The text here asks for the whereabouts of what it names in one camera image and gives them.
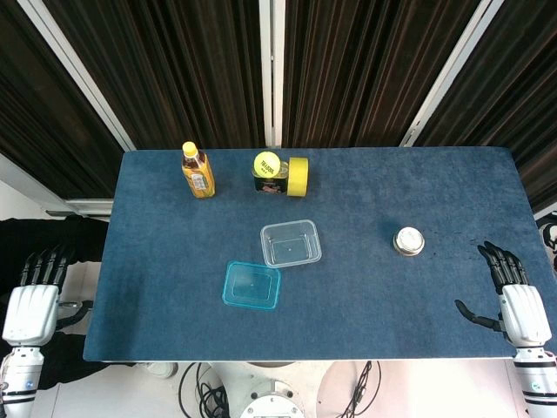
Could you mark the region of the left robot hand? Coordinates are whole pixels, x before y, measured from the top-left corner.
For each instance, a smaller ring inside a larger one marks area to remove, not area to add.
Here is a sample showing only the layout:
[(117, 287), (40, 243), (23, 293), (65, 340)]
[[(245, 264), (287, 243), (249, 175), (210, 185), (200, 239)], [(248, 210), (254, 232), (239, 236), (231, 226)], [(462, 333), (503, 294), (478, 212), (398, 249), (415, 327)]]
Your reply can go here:
[(60, 300), (74, 260), (75, 251), (63, 244), (34, 252), (25, 260), (3, 326), (2, 338), (10, 346), (42, 347), (56, 331), (77, 324), (93, 308), (91, 300)]

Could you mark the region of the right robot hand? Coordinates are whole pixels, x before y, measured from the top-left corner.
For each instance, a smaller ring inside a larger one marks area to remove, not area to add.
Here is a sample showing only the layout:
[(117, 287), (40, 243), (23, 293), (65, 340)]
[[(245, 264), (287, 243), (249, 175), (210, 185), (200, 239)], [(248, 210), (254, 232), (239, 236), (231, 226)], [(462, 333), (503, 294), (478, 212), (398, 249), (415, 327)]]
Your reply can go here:
[(478, 251), (489, 267), (500, 314), (496, 319), (480, 316), (456, 300), (460, 314), (475, 325), (504, 334), (517, 349), (543, 347), (552, 338), (549, 321), (540, 293), (529, 283), (520, 259), (489, 241), (479, 245)]

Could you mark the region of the blue plastic lid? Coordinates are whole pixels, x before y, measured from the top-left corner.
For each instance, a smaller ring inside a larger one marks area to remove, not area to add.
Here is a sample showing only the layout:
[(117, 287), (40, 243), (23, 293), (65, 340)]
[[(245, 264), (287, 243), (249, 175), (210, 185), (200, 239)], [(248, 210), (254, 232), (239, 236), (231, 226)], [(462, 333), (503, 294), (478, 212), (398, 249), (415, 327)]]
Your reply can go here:
[(230, 261), (222, 300), (227, 306), (270, 311), (276, 308), (281, 272), (265, 265)]

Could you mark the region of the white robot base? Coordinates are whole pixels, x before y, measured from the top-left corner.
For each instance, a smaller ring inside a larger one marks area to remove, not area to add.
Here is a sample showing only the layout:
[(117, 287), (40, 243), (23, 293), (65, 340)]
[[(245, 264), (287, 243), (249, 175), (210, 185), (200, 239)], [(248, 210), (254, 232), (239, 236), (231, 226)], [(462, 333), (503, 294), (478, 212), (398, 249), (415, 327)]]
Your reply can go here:
[(331, 361), (212, 362), (225, 387), (230, 418), (317, 418), (321, 382)]

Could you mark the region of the small round silver can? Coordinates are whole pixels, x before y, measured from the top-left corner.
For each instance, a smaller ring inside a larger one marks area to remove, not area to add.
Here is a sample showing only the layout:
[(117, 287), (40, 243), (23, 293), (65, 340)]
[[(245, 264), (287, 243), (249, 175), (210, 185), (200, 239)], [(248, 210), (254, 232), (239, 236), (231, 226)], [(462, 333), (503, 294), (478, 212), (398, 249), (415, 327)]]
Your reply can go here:
[(422, 233), (411, 226), (403, 227), (393, 235), (394, 249), (404, 256), (412, 257), (420, 254), (425, 243)]

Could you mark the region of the clear plastic container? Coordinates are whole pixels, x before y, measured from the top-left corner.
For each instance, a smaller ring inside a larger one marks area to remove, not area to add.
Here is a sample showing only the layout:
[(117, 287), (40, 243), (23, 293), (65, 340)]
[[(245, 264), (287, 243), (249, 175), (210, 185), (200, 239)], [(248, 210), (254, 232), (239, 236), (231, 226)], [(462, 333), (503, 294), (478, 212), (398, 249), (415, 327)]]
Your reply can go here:
[(272, 268), (311, 264), (322, 257), (317, 227), (309, 219), (264, 226), (260, 239), (264, 261)]

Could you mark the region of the person in black clothes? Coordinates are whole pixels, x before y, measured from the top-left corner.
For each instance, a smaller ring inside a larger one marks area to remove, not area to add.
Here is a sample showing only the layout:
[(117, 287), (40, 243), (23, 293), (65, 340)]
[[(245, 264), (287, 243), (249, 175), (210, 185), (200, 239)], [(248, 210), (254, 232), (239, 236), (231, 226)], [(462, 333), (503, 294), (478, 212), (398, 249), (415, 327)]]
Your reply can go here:
[[(12, 289), (20, 283), (27, 257), (63, 245), (74, 253), (71, 264), (99, 262), (108, 226), (102, 220), (77, 215), (63, 220), (0, 220), (0, 360), (11, 351), (11, 346), (2, 339), (6, 302)], [(84, 360), (84, 343), (85, 337), (81, 334), (53, 334), (41, 349), (44, 364), (38, 384), (40, 390), (83, 379), (106, 367), (102, 362)]]

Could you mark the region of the black white patterned object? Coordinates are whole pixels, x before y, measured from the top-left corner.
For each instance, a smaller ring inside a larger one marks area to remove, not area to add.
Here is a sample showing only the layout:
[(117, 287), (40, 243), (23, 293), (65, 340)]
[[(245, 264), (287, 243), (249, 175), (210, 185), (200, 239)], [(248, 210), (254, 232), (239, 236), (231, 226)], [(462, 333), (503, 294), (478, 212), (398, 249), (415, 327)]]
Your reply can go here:
[(536, 221), (546, 254), (557, 276), (557, 211), (553, 211)]

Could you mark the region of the blue table cloth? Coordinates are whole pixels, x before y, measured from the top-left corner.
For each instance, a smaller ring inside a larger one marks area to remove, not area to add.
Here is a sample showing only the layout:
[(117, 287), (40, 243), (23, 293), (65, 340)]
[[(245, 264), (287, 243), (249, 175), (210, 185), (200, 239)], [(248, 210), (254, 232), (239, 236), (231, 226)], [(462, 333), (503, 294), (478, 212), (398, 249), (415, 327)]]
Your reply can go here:
[[(257, 192), (255, 155), (209, 151), (209, 199), (192, 195), (180, 151), (123, 156), (86, 360), (505, 358), (504, 338), (454, 304), (500, 310), (478, 252), (485, 241), (522, 262), (557, 354), (557, 278), (508, 149), (301, 149), (301, 199)], [(275, 309), (227, 306), (228, 263), (262, 263), (261, 229), (300, 219), (316, 225), (321, 259), (282, 270)], [(416, 256), (393, 247), (406, 226), (425, 238)]]

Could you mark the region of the yellow tea bottle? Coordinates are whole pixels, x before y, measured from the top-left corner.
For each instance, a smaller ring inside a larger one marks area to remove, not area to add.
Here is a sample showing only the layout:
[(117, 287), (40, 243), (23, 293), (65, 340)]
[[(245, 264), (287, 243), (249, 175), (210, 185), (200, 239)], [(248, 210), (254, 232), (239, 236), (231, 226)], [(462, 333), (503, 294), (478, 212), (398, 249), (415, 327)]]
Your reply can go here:
[(216, 185), (209, 159), (191, 141), (182, 145), (182, 172), (194, 197), (205, 199), (215, 195)]

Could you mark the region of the yellow tape roll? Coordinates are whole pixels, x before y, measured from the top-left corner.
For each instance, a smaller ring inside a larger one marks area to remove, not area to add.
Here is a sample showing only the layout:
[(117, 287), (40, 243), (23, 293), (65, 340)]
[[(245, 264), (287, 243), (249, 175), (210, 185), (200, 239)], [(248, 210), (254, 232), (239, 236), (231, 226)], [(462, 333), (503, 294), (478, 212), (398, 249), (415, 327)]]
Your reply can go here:
[(290, 157), (288, 162), (287, 195), (304, 197), (307, 193), (309, 177), (309, 160)]

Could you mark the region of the yellow tennis ball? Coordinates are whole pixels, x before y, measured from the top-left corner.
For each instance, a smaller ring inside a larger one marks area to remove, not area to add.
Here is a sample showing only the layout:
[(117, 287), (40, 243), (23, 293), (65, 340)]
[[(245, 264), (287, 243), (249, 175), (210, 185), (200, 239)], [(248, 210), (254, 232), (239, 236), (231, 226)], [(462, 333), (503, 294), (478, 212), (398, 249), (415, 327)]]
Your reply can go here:
[(280, 169), (280, 158), (274, 152), (260, 152), (253, 161), (253, 171), (260, 178), (273, 178), (280, 172)]

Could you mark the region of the dark brown pleated curtain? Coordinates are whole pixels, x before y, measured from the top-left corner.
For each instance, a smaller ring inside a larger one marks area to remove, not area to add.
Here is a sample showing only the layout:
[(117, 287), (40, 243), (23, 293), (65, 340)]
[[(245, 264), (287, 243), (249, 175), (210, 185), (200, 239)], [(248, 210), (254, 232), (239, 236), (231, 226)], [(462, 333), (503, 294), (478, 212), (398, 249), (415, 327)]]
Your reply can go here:
[[(36, 0), (139, 150), (265, 145), (258, 0)], [(281, 0), (286, 148), (499, 146), (557, 203), (557, 0), (503, 0), (428, 120), (481, 0)], [(110, 199), (123, 140), (17, 0), (0, 0), (0, 158), (62, 199)]]

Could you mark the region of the white frame post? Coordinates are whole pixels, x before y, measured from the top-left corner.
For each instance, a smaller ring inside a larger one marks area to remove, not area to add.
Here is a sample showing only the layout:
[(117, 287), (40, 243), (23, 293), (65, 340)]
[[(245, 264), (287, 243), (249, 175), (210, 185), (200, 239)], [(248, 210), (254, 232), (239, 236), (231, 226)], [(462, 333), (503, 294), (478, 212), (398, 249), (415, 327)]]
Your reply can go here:
[(17, 3), (122, 150), (136, 151), (137, 147), (44, 1), (17, 0)]
[(412, 123), (401, 139), (400, 147), (412, 147), (415, 145), (504, 2), (505, 0), (480, 0), (431, 89), (415, 114)]
[(265, 145), (283, 140), (285, 0), (258, 0)]

